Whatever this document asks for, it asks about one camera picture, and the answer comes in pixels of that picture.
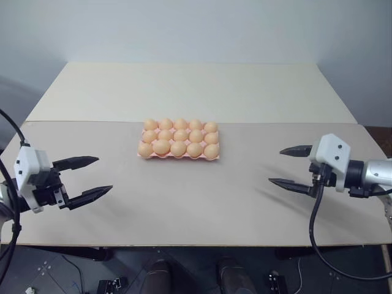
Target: egg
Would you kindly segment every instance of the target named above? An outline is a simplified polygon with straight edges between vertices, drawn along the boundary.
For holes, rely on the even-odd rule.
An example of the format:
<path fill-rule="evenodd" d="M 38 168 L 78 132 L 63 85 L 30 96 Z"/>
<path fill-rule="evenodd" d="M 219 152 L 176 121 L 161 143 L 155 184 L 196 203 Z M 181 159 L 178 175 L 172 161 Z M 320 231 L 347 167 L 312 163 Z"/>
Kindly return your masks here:
<path fill-rule="evenodd" d="M 158 127 L 158 123 L 149 118 L 145 120 L 145 130 L 155 130 Z"/>
<path fill-rule="evenodd" d="M 169 130 L 162 130 L 158 134 L 158 139 L 169 141 L 173 138 L 173 133 Z"/>
<path fill-rule="evenodd" d="M 157 133 L 153 130 L 147 130 L 146 132 L 143 133 L 141 136 L 143 142 L 145 143 L 151 143 L 157 138 Z"/>
<path fill-rule="evenodd" d="M 216 144 L 218 143 L 218 133 L 208 133 L 204 136 L 204 141 L 207 144 Z"/>
<path fill-rule="evenodd" d="M 137 148 L 137 153 L 139 153 L 142 157 L 147 158 L 151 155 L 151 153 L 153 153 L 153 147 L 148 143 L 140 143 Z"/>
<path fill-rule="evenodd" d="M 203 147 L 199 143 L 191 143 L 186 148 L 186 152 L 189 154 L 190 157 L 198 157 L 203 152 Z"/>
<path fill-rule="evenodd" d="M 191 130 L 201 130 L 202 123 L 198 119 L 193 119 L 189 122 L 189 128 Z"/>
<path fill-rule="evenodd" d="M 203 133 L 200 130 L 193 130 L 189 133 L 189 141 L 192 143 L 200 143 L 203 141 Z"/>
<path fill-rule="evenodd" d="M 158 140 L 153 144 L 153 150 L 158 155 L 165 155 L 170 150 L 170 143 L 166 140 Z"/>
<path fill-rule="evenodd" d="M 188 128 L 188 123 L 186 122 L 185 119 L 179 118 L 174 122 L 174 128 L 176 130 L 184 130 Z"/>
<path fill-rule="evenodd" d="M 216 144 L 207 145 L 205 146 L 203 153 L 207 159 L 214 159 L 219 155 L 219 147 Z"/>
<path fill-rule="evenodd" d="M 174 133 L 174 141 L 185 141 L 188 139 L 188 132 L 186 130 L 177 130 Z"/>
<path fill-rule="evenodd" d="M 183 141 L 174 142 L 173 144 L 171 144 L 170 152 L 176 157 L 184 155 L 184 153 L 186 152 L 185 143 Z"/>
<path fill-rule="evenodd" d="M 204 130 L 207 133 L 215 133 L 218 130 L 218 125 L 216 122 L 210 121 L 204 125 Z"/>
<path fill-rule="evenodd" d="M 159 123 L 159 128 L 161 130 L 170 130 L 172 127 L 173 127 L 173 122 L 168 118 L 164 118 Z"/>

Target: white table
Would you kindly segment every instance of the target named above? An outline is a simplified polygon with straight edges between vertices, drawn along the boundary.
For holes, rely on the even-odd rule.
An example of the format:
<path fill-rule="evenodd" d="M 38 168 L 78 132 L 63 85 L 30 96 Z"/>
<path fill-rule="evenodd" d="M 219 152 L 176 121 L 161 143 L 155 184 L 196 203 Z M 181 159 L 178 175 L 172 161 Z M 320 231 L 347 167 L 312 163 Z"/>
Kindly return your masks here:
<path fill-rule="evenodd" d="M 147 99 L 147 104 L 154 97 L 159 100 L 159 93 L 162 97 L 179 99 L 179 96 L 174 95 L 181 92 L 179 88 L 193 89 L 192 95 L 200 92 L 194 86 L 194 80 L 186 83 L 183 78 L 189 76 L 186 72 L 193 71 L 195 67 L 201 70 L 203 66 L 167 67 L 175 67 L 176 74 L 185 72 L 177 75 L 182 82 L 178 87 L 168 88 L 167 92 L 164 92 L 165 87 L 154 91 L 151 97 L 146 94 L 146 90 L 143 97 Z M 202 72 L 210 72 L 211 67 L 220 67 L 220 74 L 217 75 L 224 77 L 225 70 L 231 66 L 207 65 L 207 69 Z M 246 75 L 245 67 L 248 67 L 251 74 L 243 79 L 237 76 L 230 84 L 216 83 L 211 85 L 211 89 L 236 85 L 235 91 L 239 92 L 236 87 L 248 85 L 249 77 L 254 76 L 255 71 L 258 72 L 252 65 L 232 67 L 242 68 L 241 76 Z M 267 67 L 274 71 L 274 66 L 256 67 L 260 72 L 267 72 Z M 142 120 L 147 116 L 211 119 L 211 113 L 201 112 L 197 115 L 202 109 L 187 107 L 186 98 L 183 98 L 183 103 L 178 102 L 178 109 L 185 113 L 181 115 L 167 104 L 162 109 L 157 107 L 151 111 L 141 107 L 141 95 L 132 94 L 134 87 L 129 86 L 125 78 L 122 79 L 123 83 L 118 79 L 121 80 L 124 72 L 133 72 L 133 77 L 136 77 L 136 69 L 143 68 L 143 65 L 69 64 L 24 123 L 23 132 L 33 146 L 47 150 L 53 161 L 80 155 L 100 157 L 100 161 L 86 168 L 62 173 L 62 181 L 70 197 L 96 186 L 112 184 L 114 188 L 95 203 L 73 211 L 60 211 L 51 206 L 45 207 L 45 211 L 40 214 L 30 211 L 24 213 L 21 216 L 23 231 L 18 242 L 70 246 L 308 246 L 307 226 L 314 199 L 280 189 L 267 179 L 289 178 L 309 184 L 309 161 L 281 156 L 279 150 L 298 144 L 311 144 L 321 135 L 333 132 L 352 146 L 354 159 L 383 159 L 385 156 L 365 129 L 355 124 L 351 114 L 316 67 L 298 66 L 297 75 L 293 73 L 295 67 L 278 66 L 277 71 L 281 71 L 280 77 L 292 72 L 297 83 L 287 83 L 287 86 L 281 83 L 275 88 L 266 86 L 268 90 L 260 86 L 261 92 L 270 93 L 270 96 L 265 94 L 262 97 L 274 97 L 272 93 L 285 92 L 282 100 L 262 100 L 257 97 L 255 89 L 253 96 L 243 96 L 243 103 L 248 105 L 244 110 L 250 111 L 243 113 L 233 111 L 235 107 L 240 107 L 237 100 L 227 99 L 230 103 L 226 108 L 216 112 L 216 120 L 220 123 L 221 158 L 215 162 L 206 162 L 144 160 L 137 157 L 136 148 L 142 123 L 134 120 Z M 147 65 L 146 68 L 152 70 L 156 66 Z M 229 72 L 234 75 L 236 71 L 231 69 Z M 175 80 L 173 72 L 169 76 Z M 313 90 L 306 89 L 303 92 L 319 92 L 320 95 L 299 96 L 300 88 L 306 88 L 305 81 L 314 76 L 319 76 L 316 78 L 319 83 L 312 84 L 310 88 Z M 150 78 L 156 80 L 156 75 L 145 75 L 144 83 L 151 84 Z M 199 80 L 203 82 L 198 85 L 205 85 L 210 78 L 200 76 Z M 97 91 L 93 85 L 97 85 L 101 91 Z M 107 99 L 110 85 L 113 95 Z M 71 91 L 73 95 L 66 95 L 71 99 L 65 102 L 64 92 L 70 95 Z M 128 93 L 128 100 L 122 96 L 125 93 Z M 288 109 L 280 105 L 279 111 L 273 112 L 279 104 L 290 102 L 289 93 L 296 93 L 295 97 L 301 103 L 306 101 L 307 106 L 303 108 L 300 104 L 292 103 Z M 94 104 L 83 103 L 92 97 L 96 100 Z M 164 101 L 176 105 L 174 100 L 166 98 Z M 117 102 L 113 103 L 119 100 L 123 102 L 122 107 Z M 209 99 L 205 102 L 210 106 L 215 103 Z M 104 111 L 109 105 L 110 111 Z M 66 108 L 75 111 L 68 113 Z M 87 108 L 93 108 L 94 111 L 86 112 Z M 258 117 L 253 108 L 261 109 L 265 115 Z M 59 115 L 56 119 L 58 121 L 51 121 L 55 119 L 54 113 Z M 274 123 L 267 124 L 266 117 Z M 2 155 L 8 168 L 11 168 L 17 152 L 18 141 L 14 138 Z M 7 223 L 4 226 L 3 241 L 10 239 L 10 225 Z M 320 245 L 391 242 L 390 228 L 383 215 L 383 205 L 378 199 L 350 198 L 348 194 L 336 193 L 333 188 L 325 192 L 315 234 Z"/>

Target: table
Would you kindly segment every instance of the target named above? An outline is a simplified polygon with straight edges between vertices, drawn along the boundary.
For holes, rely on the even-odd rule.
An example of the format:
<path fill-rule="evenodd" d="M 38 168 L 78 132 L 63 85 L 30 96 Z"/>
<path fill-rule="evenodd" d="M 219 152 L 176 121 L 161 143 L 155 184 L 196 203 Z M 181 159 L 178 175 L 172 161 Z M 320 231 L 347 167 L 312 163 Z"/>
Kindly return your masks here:
<path fill-rule="evenodd" d="M 165 116 L 219 122 L 220 159 L 137 157 L 140 121 Z M 311 64 L 70 63 L 23 132 L 52 161 L 100 157 L 62 173 L 70 197 L 96 186 L 114 188 L 74 211 L 53 206 L 24 213 L 19 244 L 308 246 L 314 199 L 267 179 L 310 183 L 309 161 L 279 150 L 333 132 L 352 146 L 353 159 L 385 158 Z M 9 169 L 17 152 L 14 138 L 2 154 Z M 10 225 L 4 226 L 3 241 L 10 239 Z M 315 231 L 320 245 L 391 242 L 378 199 L 350 198 L 333 188 L 325 192 Z"/>

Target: egg carton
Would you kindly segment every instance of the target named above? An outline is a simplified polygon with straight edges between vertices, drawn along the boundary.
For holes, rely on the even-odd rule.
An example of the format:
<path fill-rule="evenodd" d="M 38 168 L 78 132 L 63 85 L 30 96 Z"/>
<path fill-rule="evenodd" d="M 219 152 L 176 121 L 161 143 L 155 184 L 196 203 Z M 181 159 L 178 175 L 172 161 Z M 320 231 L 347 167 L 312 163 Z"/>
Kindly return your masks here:
<path fill-rule="evenodd" d="M 143 134 L 146 132 L 147 130 L 145 130 L 145 129 L 143 129 L 143 131 L 142 131 L 142 133 L 141 133 L 141 136 L 143 137 Z M 159 132 L 161 132 L 162 130 L 158 127 L 157 129 L 154 129 L 153 130 L 156 134 L 157 134 L 157 136 L 158 136 L 158 134 L 159 134 Z M 172 127 L 171 129 L 169 129 L 169 131 L 171 132 L 171 136 L 172 137 L 174 137 L 174 133 L 177 131 L 174 127 Z M 192 132 L 192 130 L 190 129 L 190 128 L 187 128 L 187 129 L 185 129 L 185 131 L 187 132 L 187 134 L 188 134 L 188 137 L 189 137 L 189 134 Z M 151 153 L 151 155 L 150 156 L 148 156 L 148 157 L 143 157 L 143 156 L 141 156 L 139 153 L 137 153 L 137 156 L 139 156 L 139 157 L 142 157 L 142 158 L 145 158 L 145 159 L 149 159 L 149 158 L 153 158 L 153 157 L 159 157 L 159 158 L 168 158 L 168 157 L 174 157 L 174 158 L 177 158 L 177 159 L 181 159 L 181 158 L 183 158 L 183 157 L 188 157 L 188 158 L 191 158 L 191 159 L 200 159 L 200 158 L 203 158 L 203 159 L 205 159 L 205 160 L 208 160 L 208 161 L 212 161 L 212 160 L 216 160 L 216 159 L 219 159 L 219 153 L 218 153 L 218 155 L 216 156 L 216 157 L 214 157 L 214 158 L 212 158 L 212 159 L 209 159 L 209 158 L 207 158 L 205 155 L 204 155 L 204 148 L 205 148 L 205 146 L 207 146 L 208 144 L 204 141 L 204 137 L 205 137 L 205 135 L 207 134 L 207 132 L 204 130 L 204 129 L 202 129 L 202 130 L 200 130 L 201 132 L 202 132 L 202 134 L 203 134 L 203 141 L 201 141 L 200 143 L 198 143 L 198 144 L 200 144 L 201 146 L 202 146 L 202 153 L 199 155 L 199 156 L 197 156 L 197 157 L 192 157 L 192 156 L 190 156 L 188 153 L 187 153 L 187 151 L 182 155 L 182 156 L 175 156 L 172 152 L 170 152 L 170 150 L 169 150 L 169 152 L 168 153 L 166 153 L 165 155 L 159 155 L 159 154 L 157 154 L 157 153 L 155 153 L 155 152 L 153 152 L 153 153 Z M 217 136 L 218 136 L 218 142 L 216 143 L 216 145 L 217 145 L 217 147 L 218 148 L 220 148 L 219 147 L 219 131 L 216 131 L 215 132 L 216 134 L 217 134 Z M 159 139 L 157 138 L 157 139 L 155 139 L 155 140 L 153 140 L 150 144 L 151 145 L 154 145 L 154 143 L 156 142 L 156 141 L 158 141 Z M 174 139 L 170 139 L 170 140 L 167 140 L 168 142 L 169 142 L 169 144 L 170 145 L 172 145 L 175 141 L 174 141 Z M 189 144 L 191 144 L 192 142 L 189 140 L 189 139 L 187 139 L 187 140 L 185 140 L 185 141 L 183 141 L 184 143 L 185 143 L 185 145 L 188 147 L 188 145 Z M 139 141 L 139 144 L 140 143 L 145 143 L 144 141 L 143 141 L 143 139 L 141 139 L 140 141 Z"/>

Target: floor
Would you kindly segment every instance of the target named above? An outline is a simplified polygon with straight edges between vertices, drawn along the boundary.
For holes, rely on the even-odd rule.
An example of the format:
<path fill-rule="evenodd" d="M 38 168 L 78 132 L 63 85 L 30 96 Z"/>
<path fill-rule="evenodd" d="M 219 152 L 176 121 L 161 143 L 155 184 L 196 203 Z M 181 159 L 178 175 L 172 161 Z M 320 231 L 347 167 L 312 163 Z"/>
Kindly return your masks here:
<path fill-rule="evenodd" d="M 359 275 L 377 275 L 384 271 L 380 246 L 348 247 L 325 253 L 340 268 Z M 107 262 L 66 257 L 83 274 L 84 291 L 96 293 L 99 280 L 125 276 L 129 285 L 118 294 L 139 293 L 148 268 L 158 259 L 168 260 L 173 272 L 173 293 L 218 294 L 216 260 L 231 256 L 242 264 L 259 293 L 271 293 L 266 275 L 276 270 L 284 275 L 288 292 L 300 284 L 298 259 L 278 260 L 274 248 L 267 247 L 127 247 L 114 250 Z M 300 268 L 303 287 L 300 294 L 388 293 L 386 281 L 357 282 L 332 273 L 314 255 L 302 256 Z M 37 294 L 79 294 L 77 269 L 60 254 L 18 246 L 0 293 L 22 294 L 28 287 Z"/>

